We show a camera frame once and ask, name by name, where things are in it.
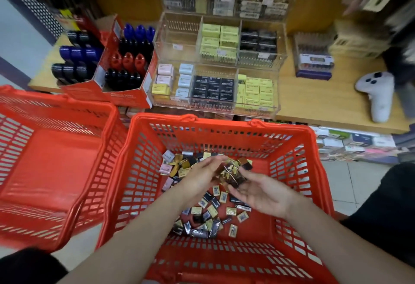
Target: hand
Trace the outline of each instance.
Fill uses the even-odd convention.
[[[183,196],[184,209],[197,204],[211,186],[217,184],[212,181],[215,171],[227,156],[217,155],[206,158],[192,167],[189,173],[174,187],[180,189]]]
[[[286,219],[291,204],[301,197],[276,179],[247,171],[243,167],[239,167],[239,172],[249,181],[241,184],[237,190],[231,185],[228,189],[235,197],[259,212]]]

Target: game controller plush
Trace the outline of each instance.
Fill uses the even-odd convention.
[[[389,119],[394,87],[395,79],[389,72],[369,73],[356,82],[354,88],[369,95],[374,122],[383,123]]]

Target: forearm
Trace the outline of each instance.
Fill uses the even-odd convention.
[[[137,284],[144,278],[183,207],[172,187],[59,284]]]
[[[307,198],[294,199],[287,221],[340,284],[413,283],[412,267],[360,238]]]

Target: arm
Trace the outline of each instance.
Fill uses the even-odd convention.
[[[158,197],[59,284],[141,283],[177,215],[202,199],[225,156],[198,163],[179,184]]]
[[[240,168],[250,182],[229,191],[257,210],[286,219],[340,284],[413,283],[415,269],[342,226],[309,199],[262,174]]]

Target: red shopping basket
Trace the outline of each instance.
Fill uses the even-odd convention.
[[[0,87],[0,244],[62,248],[103,219],[127,137],[110,103]]]
[[[165,176],[160,176],[158,169],[166,149],[246,156],[253,161],[253,171],[286,183],[327,214],[334,213],[315,135],[309,127],[140,113],[131,121],[117,160],[113,173],[117,181],[112,181],[114,194],[107,199],[97,247],[161,194]],[[226,206],[231,205],[218,208],[222,219]],[[245,222],[238,224],[235,219],[232,223],[239,226],[236,238],[228,236],[229,224],[216,239],[168,236],[146,279],[209,284],[334,281],[313,250],[284,220],[252,210]]]

